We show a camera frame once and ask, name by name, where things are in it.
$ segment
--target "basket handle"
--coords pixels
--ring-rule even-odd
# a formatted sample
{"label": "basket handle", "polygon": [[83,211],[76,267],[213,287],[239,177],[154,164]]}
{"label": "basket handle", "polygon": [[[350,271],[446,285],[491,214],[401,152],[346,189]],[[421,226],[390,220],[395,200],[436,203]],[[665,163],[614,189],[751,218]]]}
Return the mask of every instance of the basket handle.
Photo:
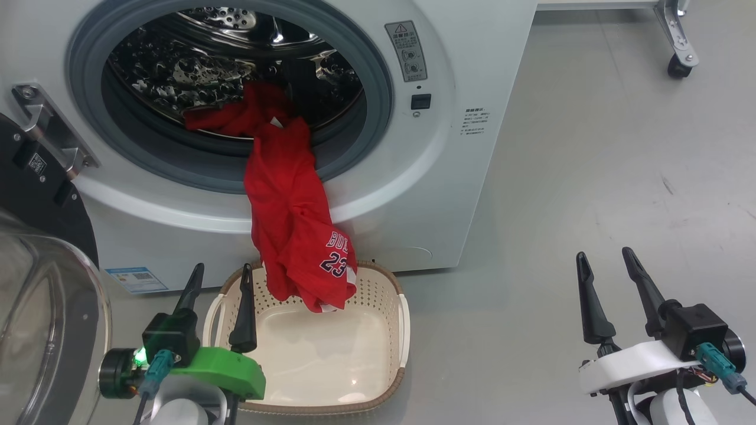
{"label": "basket handle", "polygon": [[224,294],[219,293],[218,296],[210,304],[210,308],[207,310],[207,316],[205,316],[205,326],[202,329],[202,346],[210,347],[210,335],[212,334],[212,323],[215,317],[218,315],[218,308],[221,306],[221,302],[225,297]]}
{"label": "basket handle", "polygon": [[399,367],[403,368],[407,366],[407,360],[410,358],[410,306],[403,293],[399,294],[399,301]]}

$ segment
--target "washing machine door opening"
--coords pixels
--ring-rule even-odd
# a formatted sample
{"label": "washing machine door opening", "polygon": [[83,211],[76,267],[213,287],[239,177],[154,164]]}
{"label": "washing machine door opening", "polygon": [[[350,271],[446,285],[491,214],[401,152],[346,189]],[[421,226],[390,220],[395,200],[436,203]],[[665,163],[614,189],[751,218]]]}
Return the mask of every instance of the washing machine door opening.
{"label": "washing machine door opening", "polygon": [[366,156],[391,113],[380,53],[323,2],[108,0],[71,45],[71,92],[89,124],[126,159],[196,188],[243,193],[253,138],[189,131],[184,115],[240,102],[245,85],[275,85],[293,102],[323,180]]}

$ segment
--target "green led light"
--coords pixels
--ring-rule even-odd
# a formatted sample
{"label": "green led light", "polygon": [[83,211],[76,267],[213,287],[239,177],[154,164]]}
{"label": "green led light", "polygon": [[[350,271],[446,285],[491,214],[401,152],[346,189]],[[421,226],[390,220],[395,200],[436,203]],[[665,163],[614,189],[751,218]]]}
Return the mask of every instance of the green led light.
{"label": "green led light", "polygon": [[147,363],[147,350],[144,349],[144,347],[140,348],[135,354],[134,354],[134,363],[137,366],[142,365],[143,363]]}

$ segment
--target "white plastic basket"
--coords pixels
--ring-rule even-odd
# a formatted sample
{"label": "white plastic basket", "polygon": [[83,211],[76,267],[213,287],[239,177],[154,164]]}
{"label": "white plastic basket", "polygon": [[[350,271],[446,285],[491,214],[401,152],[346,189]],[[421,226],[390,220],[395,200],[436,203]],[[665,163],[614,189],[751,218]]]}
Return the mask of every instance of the white plastic basket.
{"label": "white plastic basket", "polygon": [[[203,346],[229,348],[240,280],[241,269],[213,300]],[[246,355],[261,365],[268,383],[264,400],[244,402],[241,409],[347,414],[378,407],[399,387],[410,351],[410,312],[390,271],[359,262],[357,293],[344,310],[320,314],[297,297],[275,299],[260,264],[253,266],[252,283],[258,348]]]}

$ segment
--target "white washing machine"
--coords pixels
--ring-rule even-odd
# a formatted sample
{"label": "white washing machine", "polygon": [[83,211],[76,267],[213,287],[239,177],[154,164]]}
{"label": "white washing machine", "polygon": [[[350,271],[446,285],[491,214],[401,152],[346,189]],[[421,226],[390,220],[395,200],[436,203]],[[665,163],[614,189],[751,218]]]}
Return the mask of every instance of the white washing machine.
{"label": "white washing machine", "polygon": [[134,293],[179,289],[198,262],[218,286],[258,258],[253,141],[181,115],[239,100],[247,79],[297,103],[358,258],[454,267],[536,3],[5,0],[0,113],[69,170],[101,270]]}

